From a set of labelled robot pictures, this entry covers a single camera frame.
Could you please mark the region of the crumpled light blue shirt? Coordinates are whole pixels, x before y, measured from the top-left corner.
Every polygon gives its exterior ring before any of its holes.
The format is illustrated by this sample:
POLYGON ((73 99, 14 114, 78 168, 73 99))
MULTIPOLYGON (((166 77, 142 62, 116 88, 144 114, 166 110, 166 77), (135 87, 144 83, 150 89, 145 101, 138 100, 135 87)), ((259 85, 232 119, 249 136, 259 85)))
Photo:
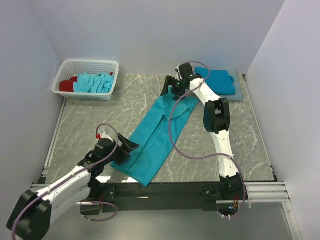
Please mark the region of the crumpled light blue shirt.
POLYGON ((107 94, 111 91, 114 76, 107 73, 77 75, 77 80, 73 83, 75 93, 107 94))

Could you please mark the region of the red shirt in basket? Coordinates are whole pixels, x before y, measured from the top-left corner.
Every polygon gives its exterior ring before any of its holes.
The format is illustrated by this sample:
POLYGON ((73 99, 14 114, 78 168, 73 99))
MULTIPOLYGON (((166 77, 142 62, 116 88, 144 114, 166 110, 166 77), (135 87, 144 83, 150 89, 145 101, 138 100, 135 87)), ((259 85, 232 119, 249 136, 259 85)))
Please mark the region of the red shirt in basket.
POLYGON ((73 89, 73 83, 77 81, 77 75, 76 76, 73 76, 71 77, 69 80, 63 80, 59 83, 59 90, 61 92, 74 92, 74 89, 73 89))

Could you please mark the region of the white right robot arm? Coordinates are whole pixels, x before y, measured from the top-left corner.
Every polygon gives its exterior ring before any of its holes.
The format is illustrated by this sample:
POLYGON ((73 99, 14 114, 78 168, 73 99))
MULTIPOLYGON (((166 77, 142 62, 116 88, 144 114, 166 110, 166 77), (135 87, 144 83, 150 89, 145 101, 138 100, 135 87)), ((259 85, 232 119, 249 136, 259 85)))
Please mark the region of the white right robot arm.
POLYGON ((194 73, 190 62, 176 67, 176 76, 166 76, 161 96, 171 89, 174 94, 174 104, 168 120, 168 135, 173 148, 182 156, 191 160, 202 160, 218 157, 219 163, 219 195, 225 200, 234 200, 243 194, 246 199, 246 185, 241 168, 235 161, 230 142, 230 105, 226 98, 219 97, 206 83, 206 78, 194 73), (191 157, 182 153, 175 145, 171 133, 171 120, 180 101, 190 93, 194 93, 204 106, 203 125, 210 134, 216 153, 203 157, 191 157))

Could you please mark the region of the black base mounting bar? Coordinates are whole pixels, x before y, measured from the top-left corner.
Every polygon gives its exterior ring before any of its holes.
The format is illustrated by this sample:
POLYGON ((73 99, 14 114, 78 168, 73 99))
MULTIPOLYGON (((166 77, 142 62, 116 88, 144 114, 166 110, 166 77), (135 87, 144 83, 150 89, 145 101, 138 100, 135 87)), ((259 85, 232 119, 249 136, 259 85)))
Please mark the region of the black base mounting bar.
POLYGON ((86 203, 84 216, 119 211, 196 210, 216 211, 219 201, 247 200, 243 186, 234 190, 221 182, 101 183, 94 188, 86 203))

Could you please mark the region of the folded teal t-shirt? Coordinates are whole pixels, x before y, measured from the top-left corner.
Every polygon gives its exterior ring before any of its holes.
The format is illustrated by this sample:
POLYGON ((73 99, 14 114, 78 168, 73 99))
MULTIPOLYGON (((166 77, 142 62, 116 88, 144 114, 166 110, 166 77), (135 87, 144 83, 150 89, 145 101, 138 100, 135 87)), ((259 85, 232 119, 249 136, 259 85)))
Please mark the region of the folded teal t-shirt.
POLYGON ((200 74, 204 79, 208 87, 217 95, 234 95, 236 93, 233 85, 235 79, 229 75, 227 70, 210 70, 206 68, 196 67, 195 73, 200 74))

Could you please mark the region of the teal t-shirt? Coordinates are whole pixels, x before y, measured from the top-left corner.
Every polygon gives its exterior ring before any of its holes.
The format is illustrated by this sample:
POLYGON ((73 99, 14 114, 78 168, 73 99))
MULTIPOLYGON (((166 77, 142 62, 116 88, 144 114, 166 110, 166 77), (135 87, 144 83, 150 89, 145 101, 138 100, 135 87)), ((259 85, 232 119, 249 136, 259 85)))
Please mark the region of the teal t-shirt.
POLYGON ((229 75, 227 70, 210 70, 206 68, 196 67, 195 73, 200 74, 204 79, 208 87, 217 95, 234 95, 236 93, 233 85, 235 79, 229 75))
POLYGON ((170 155, 173 142, 180 137, 198 100, 185 97, 177 107, 174 95, 169 93, 160 96, 129 140, 139 147, 130 153, 130 158, 122 163, 111 163, 111 166, 147 187, 156 176, 170 155))

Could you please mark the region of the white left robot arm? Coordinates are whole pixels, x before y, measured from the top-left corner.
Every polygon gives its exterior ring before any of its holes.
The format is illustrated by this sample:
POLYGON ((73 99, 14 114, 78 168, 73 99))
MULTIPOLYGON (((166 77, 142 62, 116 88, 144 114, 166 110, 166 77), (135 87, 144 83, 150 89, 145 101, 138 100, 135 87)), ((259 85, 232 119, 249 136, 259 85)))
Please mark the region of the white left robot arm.
POLYGON ((115 140, 100 138, 94 149, 64 177, 36 192, 25 191, 6 225, 12 239, 43 239, 51 224, 68 209, 78 202, 99 197, 101 183, 97 177, 106 165, 123 164, 138 147, 121 134, 115 140))

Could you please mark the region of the aluminium rail frame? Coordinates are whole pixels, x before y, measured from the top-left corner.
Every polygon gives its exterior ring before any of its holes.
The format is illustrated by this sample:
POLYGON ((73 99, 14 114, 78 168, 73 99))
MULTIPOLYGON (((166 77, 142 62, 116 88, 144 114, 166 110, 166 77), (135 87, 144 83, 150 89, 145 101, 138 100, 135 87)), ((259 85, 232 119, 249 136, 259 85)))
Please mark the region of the aluminium rail frame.
MULTIPOLYGON (((49 185, 35 184, 30 189, 33 192, 37 192, 49 185)), ((215 212, 220 214, 223 218, 231 219, 235 217, 245 207, 245 204, 252 203, 282 203, 287 206, 290 202, 288 191, 283 182, 267 181, 267 182, 245 182, 246 194, 248 199, 235 200, 233 202, 219 201, 218 207, 215 212)), ((76 204, 83 204, 87 201, 80 201, 76 204)), ((112 217, 116 216, 119 212, 118 208, 111 204, 114 208, 114 212, 110 213, 112 217)), ((94 216, 84 216, 83 218, 93 221, 94 216)))

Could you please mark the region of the white plastic laundry basket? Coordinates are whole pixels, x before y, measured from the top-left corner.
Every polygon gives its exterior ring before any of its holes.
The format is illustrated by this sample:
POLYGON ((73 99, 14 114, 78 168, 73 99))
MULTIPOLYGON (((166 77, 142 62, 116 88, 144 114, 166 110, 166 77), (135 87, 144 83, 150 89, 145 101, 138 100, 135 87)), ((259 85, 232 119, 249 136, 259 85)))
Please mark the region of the white plastic laundry basket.
POLYGON ((66 99, 109 101, 119 73, 119 63, 69 59, 60 66, 51 91, 66 99))

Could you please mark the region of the folded grey-blue t-shirt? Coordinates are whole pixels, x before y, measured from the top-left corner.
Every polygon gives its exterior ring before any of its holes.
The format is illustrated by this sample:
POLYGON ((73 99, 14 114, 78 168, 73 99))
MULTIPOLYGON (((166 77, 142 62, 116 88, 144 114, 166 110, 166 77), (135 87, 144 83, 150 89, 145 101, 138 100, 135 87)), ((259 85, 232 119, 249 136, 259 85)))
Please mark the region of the folded grey-blue t-shirt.
POLYGON ((220 95, 221 98, 227 98, 229 102, 241 102, 244 99, 244 94, 241 89, 240 78, 238 77, 237 72, 234 69, 227 70, 228 74, 233 77, 234 82, 232 83, 235 94, 232 95, 220 95))

